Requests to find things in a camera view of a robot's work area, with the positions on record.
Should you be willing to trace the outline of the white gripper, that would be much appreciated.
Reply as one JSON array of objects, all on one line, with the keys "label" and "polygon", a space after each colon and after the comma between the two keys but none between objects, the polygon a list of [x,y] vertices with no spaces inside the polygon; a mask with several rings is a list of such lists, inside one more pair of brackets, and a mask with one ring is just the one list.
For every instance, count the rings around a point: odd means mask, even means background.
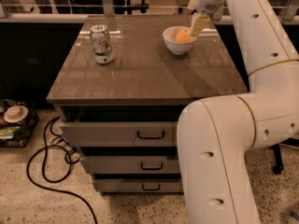
[{"label": "white gripper", "polygon": [[223,15],[224,2],[225,0],[190,0],[188,9],[198,12],[192,15],[190,36],[199,36],[209,24],[210,18],[219,21]]}]

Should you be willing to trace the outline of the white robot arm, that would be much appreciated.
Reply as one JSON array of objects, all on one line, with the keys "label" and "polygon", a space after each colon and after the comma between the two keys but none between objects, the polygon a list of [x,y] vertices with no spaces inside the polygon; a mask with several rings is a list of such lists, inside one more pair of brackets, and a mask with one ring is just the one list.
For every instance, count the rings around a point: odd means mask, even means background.
[{"label": "white robot arm", "polygon": [[298,131],[298,53],[267,0],[226,4],[249,76],[248,93],[201,99],[178,120],[178,160],[189,224],[261,224],[244,163],[247,151]]}]

